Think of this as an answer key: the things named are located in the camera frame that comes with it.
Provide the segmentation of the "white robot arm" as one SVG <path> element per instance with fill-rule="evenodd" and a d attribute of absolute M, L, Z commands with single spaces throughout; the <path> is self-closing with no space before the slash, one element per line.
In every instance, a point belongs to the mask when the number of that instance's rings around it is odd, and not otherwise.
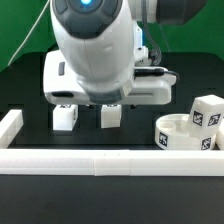
<path fill-rule="evenodd" d="M 182 25 L 208 0 L 50 0 L 58 49 L 46 55 L 43 91 L 55 105 L 164 105 L 177 77 L 142 44 L 150 23 Z"/>

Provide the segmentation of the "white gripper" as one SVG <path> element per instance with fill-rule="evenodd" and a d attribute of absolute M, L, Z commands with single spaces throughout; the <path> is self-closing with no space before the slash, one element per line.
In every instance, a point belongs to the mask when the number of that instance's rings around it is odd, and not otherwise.
<path fill-rule="evenodd" d="M 43 91 L 49 103 L 78 105 L 164 105 L 171 101 L 171 87 L 176 77 L 163 67 L 135 67 L 132 73 L 112 74 L 105 81 L 96 78 L 93 84 L 83 80 L 57 50 L 47 54 L 43 72 Z"/>

